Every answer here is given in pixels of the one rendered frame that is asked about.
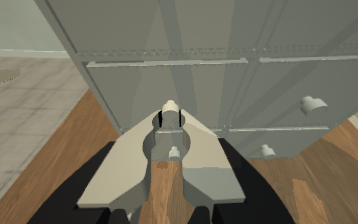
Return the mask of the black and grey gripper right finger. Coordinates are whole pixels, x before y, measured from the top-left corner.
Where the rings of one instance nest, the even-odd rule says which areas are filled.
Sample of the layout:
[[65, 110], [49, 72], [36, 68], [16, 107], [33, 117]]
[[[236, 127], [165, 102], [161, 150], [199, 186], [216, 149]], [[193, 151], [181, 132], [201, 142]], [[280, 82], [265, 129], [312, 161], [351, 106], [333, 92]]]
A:
[[224, 138], [184, 109], [179, 127], [188, 151], [182, 160], [183, 196], [194, 209], [206, 206], [210, 223], [295, 224], [270, 184]]

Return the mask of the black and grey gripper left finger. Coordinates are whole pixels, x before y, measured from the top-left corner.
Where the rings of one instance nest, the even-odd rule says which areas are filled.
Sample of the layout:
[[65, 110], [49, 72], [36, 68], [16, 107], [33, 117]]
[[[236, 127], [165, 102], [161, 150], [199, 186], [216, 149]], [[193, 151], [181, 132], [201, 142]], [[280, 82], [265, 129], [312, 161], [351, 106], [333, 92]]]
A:
[[142, 204], [149, 198], [151, 150], [161, 126], [162, 110], [157, 110], [107, 143], [46, 199], [27, 224], [108, 224], [115, 209], [124, 209], [130, 224], [138, 224]]

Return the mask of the grey chest of drawers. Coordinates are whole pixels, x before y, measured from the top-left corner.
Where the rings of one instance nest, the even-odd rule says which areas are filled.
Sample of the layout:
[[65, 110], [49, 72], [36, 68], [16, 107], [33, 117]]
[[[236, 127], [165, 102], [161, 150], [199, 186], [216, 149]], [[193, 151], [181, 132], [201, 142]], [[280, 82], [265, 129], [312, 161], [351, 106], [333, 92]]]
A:
[[45, 19], [51, 26], [52, 30], [58, 37], [59, 41], [65, 48], [66, 52], [72, 59], [73, 63], [79, 70], [115, 130], [121, 137], [124, 132], [130, 129], [122, 130], [116, 118], [110, 110], [107, 102], [93, 80], [91, 74], [87, 69], [89, 62], [101, 61], [147, 61], [147, 60], [186, 60], [186, 59], [221, 59], [221, 58], [246, 58], [248, 65], [244, 72], [243, 78], [239, 85], [238, 91], [234, 98], [233, 104], [229, 111], [224, 127], [207, 127], [209, 130], [222, 129], [220, 138], [225, 138], [228, 129], [249, 129], [249, 128], [288, 128], [288, 127], [327, 127], [326, 131], [303, 147], [291, 157], [279, 158], [293, 158], [298, 153], [306, 149], [308, 146], [316, 142], [318, 139], [326, 135], [328, 132], [339, 126], [341, 123], [352, 117], [358, 112], [358, 108], [346, 115], [335, 124], [304, 124], [304, 125], [266, 125], [266, 126], [231, 126], [231, 122], [238, 109], [241, 99], [249, 84], [252, 74], [260, 57], [283, 57], [283, 56], [311, 56], [311, 55], [337, 55], [337, 54], [358, 54], [358, 46], [349, 47], [325, 47], [325, 48], [300, 48], [300, 49], [272, 49], [266, 50], [264, 47], [280, 14], [280, 11], [285, 3], [285, 0], [272, 0], [266, 18], [260, 30], [259, 36], [255, 43], [253, 50], [242, 51], [208, 51], [208, 52], [171, 52], [171, 53], [128, 53], [128, 54], [79, 54], [69, 38], [67, 32], [62, 26], [56, 13], [51, 7], [48, 0], [34, 0]]

